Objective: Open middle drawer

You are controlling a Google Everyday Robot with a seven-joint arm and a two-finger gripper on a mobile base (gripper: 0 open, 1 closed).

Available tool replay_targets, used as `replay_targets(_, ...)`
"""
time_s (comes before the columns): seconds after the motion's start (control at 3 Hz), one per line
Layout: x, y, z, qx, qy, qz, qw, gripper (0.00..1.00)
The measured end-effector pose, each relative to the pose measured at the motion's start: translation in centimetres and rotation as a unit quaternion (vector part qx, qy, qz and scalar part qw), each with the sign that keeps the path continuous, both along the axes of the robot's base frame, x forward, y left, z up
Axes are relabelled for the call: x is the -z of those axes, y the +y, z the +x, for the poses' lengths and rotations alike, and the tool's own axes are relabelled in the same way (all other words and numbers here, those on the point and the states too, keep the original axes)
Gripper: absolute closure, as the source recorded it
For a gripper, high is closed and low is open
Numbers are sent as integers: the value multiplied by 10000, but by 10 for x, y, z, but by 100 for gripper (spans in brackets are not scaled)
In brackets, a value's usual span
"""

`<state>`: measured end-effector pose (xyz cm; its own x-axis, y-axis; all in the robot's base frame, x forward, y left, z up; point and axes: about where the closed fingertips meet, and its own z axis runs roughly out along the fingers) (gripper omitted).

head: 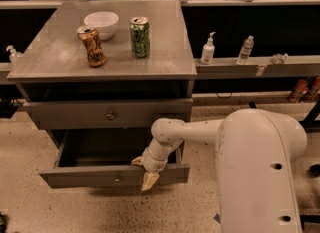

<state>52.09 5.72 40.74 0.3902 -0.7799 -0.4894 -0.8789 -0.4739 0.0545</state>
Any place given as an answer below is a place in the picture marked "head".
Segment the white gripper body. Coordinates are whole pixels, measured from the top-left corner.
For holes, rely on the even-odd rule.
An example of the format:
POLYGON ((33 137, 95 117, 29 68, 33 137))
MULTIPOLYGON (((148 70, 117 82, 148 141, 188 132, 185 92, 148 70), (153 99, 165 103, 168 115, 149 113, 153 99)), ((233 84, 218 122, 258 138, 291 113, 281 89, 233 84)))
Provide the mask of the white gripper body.
POLYGON ((147 147, 142 153, 142 165, 149 173, 159 173, 168 163, 168 156, 167 148, 147 147))

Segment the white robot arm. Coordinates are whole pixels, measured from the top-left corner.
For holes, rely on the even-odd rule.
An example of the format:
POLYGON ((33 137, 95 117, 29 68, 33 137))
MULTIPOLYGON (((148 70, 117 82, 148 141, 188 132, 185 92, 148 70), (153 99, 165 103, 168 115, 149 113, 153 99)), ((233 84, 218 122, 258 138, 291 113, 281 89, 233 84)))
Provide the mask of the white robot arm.
POLYGON ((214 148, 221 233, 302 233, 291 163, 304 154, 307 136, 296 119, 241 109, 220 120, 160 118, 151 134, 132 160, 145 169, 144 191, 182 142, 198 142, 214 148))

